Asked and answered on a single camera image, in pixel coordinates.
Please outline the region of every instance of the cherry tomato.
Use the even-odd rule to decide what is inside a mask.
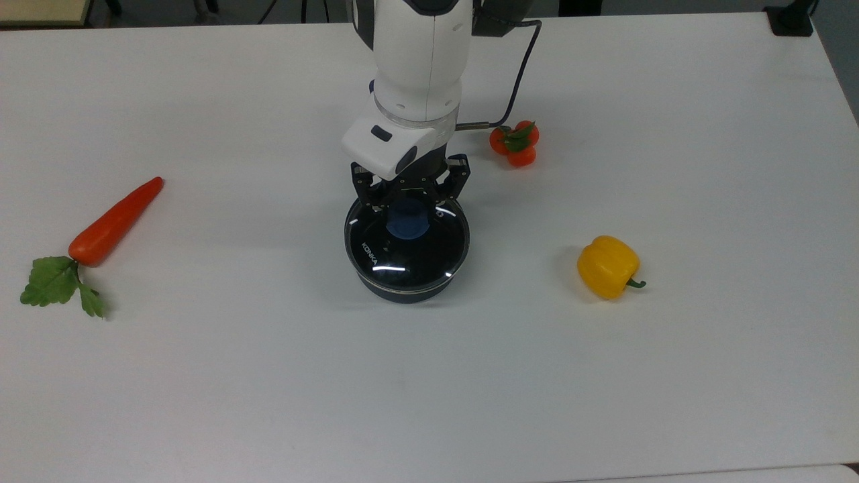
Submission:
[[[510,150],[507,149],[507,145],[504,144],[504,137],[507,135],[500,127],[497,127],[492,130],[489,135],[489,146],[491,146],[492,150],[500,155],[509,154]]]
[[[524,150],[516,151],[507,155],[507,161],[517,168],[527,166],[537,159],[537,150],[533,146],[528,146]]]
[[[520,121],[519,124],[516,125],[514,131],[519,131],[520,129],[525,129],[528,125],[534,124],[533,121]],[[528,141],[531,141],[531,145],[534,146],[537,141],[539,141],[539,129],[537,129],[537,125],[534,124],[534,128],[531,132],[528,133]]]

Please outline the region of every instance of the bell pepper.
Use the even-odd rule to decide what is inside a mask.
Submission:
[[[627,285],[637,289],[646,285],[632,279],[641,265],[638,255],[613,236],[594,238],[582,250],[577,265],[585,285],[603,298],[620,297]]]

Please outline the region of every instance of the floor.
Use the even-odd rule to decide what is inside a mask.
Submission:
[[[98,28],[205,26],[257,23],[271,0],[219,0],[217,14],[198,15],[193,0],[119,0],[121,16],[109,15],[105,0],[93,0],[90,20]],[[789,0],[604,0],[602,15],[759,12]],[[307,21],[346,21],[344,0],[308,0]],[[557,15],[557,0],[536,0],[532,17]],[[859,1],[820,0],[813,17],[844,93],[859,119]],[[265,23],[301,21],[301,2],[276,0]]]

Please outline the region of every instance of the black stand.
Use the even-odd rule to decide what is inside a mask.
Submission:
[[[770,18],[770,28],[779,37],[811,37],[814,28],[808,9],[814,0],[796,0],[787,7],[764,7]]]

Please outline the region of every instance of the orange carrot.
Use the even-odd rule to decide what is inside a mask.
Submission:
[[[98,266],[113,251],[143,210],[161,192],[164,180],[156,176],[119,201],[69,245],[69,256],[85,266]]]

